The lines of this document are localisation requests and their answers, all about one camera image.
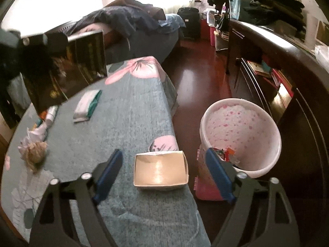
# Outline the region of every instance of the silver screw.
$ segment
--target silver screw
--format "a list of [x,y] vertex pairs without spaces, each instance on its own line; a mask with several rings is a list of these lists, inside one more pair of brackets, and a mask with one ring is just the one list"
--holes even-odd
[[270,181],[273,183],[273,184],[279,184],[280,181],[276,178],[276,177],[271,177]]
[[58,182],[59,182],[58,178],[53,178],[53,179],[51,179],[50,184],[56,185]]
[[236,175],[240,179],[246,179],[248,176],[245,172],[238,172]]
[[28,45],[30,44],[30,39],[29,39],[28,37],[24,38],[24,39],[23,39],[23,44],[24,44],[25,46],[28,46]]
[[88,179],[91,178],[91,177],[92,177],[92,174],[89,173],[89,172],[86,172],[86,173],[84,173],[84,174],[81,175],[81,178],[82,178],[83,180],[88,180]]

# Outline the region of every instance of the blue gripper pad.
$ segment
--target blue gripper pad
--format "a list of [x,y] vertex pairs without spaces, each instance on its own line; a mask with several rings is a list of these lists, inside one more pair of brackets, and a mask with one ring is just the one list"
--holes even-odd
[[93,197],[93,201],[98,205],[101,203],[101,201],[105,200],[107,198],[107,195],[109,194],[112,185],[114,184],[114,181],[116,177],[119,174],[119,171],[122,167],[123,162],[123,154],[122,151],[119,149],[116,149],[109,160],[106,163],[100,164],[100,165],[106,165],[104,166],[104,170],[100,174],[100,176],[97,179],[97,182],[95,183],[95,196]]
[[224,161],[220,162],[219,157],[212,148],[209,148],[206,152],[206,164],[217,188],[220,191],[222,198],[227,200],[229,203],[233,203],[236,198],[233,195],[232,181],[225,171],[226,168],[228,170],[231,168],[234,170],[233,166]]

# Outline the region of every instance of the open cardboard box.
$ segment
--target open cardboard box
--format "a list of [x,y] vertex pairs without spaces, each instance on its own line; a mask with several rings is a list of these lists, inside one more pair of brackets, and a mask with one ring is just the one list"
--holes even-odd
[[154,151],[135,157],[134,186],[170,190],[189,181],[189,168],[182,151]]

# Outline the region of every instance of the gray tablecloth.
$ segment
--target gray tablecloth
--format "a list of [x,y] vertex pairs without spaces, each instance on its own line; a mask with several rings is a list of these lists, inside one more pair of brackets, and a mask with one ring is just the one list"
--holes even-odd
[[[136,153],[174,150],[177,143],[171,114],[177,93],[158,62],[147,57],[108,67],[101,80],[60,106],[47,137],[48,155],[35,175],[26,169],[17,146],[37,120],[31,106],[11,141],[8,164],[1,185],[1,205],[26,240],[33,214],[49,181],[70,181],[106,161],[115,148],[123,150],[122,169],[106,201],[99,205],[104,222],[119,247],[210,246],[194,198],[188,188],[160,192],[140,191],[133,186]],[[88,122],[73,123],[73,112],[86,90],[102,89]],[[81,242],[88,240],[71,202]]]

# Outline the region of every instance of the black bag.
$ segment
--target black bag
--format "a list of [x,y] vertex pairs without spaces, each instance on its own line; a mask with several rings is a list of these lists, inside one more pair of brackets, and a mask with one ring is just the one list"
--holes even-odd
[[182,28],[185,38],[200,38],[200,14],[199,9],[193,7],[181,7],[177,14],[183,19],[186,28]]

